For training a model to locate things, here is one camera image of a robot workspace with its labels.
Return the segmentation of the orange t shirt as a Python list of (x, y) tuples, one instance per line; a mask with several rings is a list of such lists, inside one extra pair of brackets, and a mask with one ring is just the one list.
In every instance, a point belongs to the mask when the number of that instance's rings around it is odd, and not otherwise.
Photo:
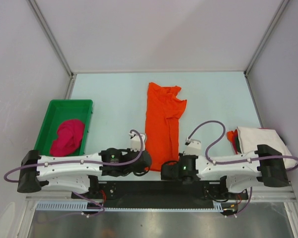
[(151, 171), (159, 172), (163, 163), (178, 161), (179, 120), (184, 114), (187, 100), (177, 98), (179, 86), (162, 87), (149, 83), (145, 133)]

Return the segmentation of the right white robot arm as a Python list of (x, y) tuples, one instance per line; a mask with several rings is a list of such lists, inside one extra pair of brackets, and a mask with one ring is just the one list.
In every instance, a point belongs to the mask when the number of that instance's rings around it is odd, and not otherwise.
[(161, 166), (161, 180), (218, 181), (219, 193), (231, 199), (237, 193), (253, 186), (286, 187), (289, 180), (282, 154), (261, 144), (245, 154), (213, 157), (202, 155), (199, 141), (187, 142), (177, 162), (168, 161)]

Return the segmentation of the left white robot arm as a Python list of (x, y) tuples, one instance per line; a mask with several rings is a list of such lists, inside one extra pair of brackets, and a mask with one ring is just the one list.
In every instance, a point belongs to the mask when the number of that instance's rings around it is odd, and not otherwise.
[(29, 151), (21, 162), (17, 192), (35, 193), (42, 189), (69, 190), (95, 198), (100, 186), (91, 181), (100, 176), (145, 175), (151, 168), (148, 151), (109, 148), (82, 156), (43, 156)]

